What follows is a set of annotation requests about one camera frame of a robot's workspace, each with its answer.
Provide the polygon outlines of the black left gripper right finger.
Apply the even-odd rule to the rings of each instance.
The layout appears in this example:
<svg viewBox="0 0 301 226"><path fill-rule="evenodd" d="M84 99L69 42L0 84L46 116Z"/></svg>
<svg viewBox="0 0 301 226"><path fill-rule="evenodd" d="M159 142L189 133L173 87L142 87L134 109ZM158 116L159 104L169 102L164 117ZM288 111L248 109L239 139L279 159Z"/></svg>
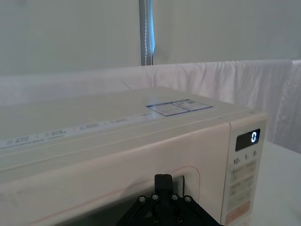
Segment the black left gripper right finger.
<svg viewBox="0 0 301 226"><path fill-rule="evenodd" d="M190 195L180 197L174 193L173 178L164 175L164 223L168 226L218 226Z"/></svg>

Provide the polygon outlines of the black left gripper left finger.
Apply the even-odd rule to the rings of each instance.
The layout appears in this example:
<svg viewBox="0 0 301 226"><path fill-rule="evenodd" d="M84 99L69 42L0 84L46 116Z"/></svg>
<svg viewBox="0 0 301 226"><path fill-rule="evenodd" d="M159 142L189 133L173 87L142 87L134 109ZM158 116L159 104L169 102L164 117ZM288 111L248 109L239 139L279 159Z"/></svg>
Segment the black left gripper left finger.
<svg viewBox="0 0 301 226"><path fill-rule="evenodd" d="M118 226L158 226L164 216L164 175L155 175L154 193L140 195L116 223Z"/></svg>

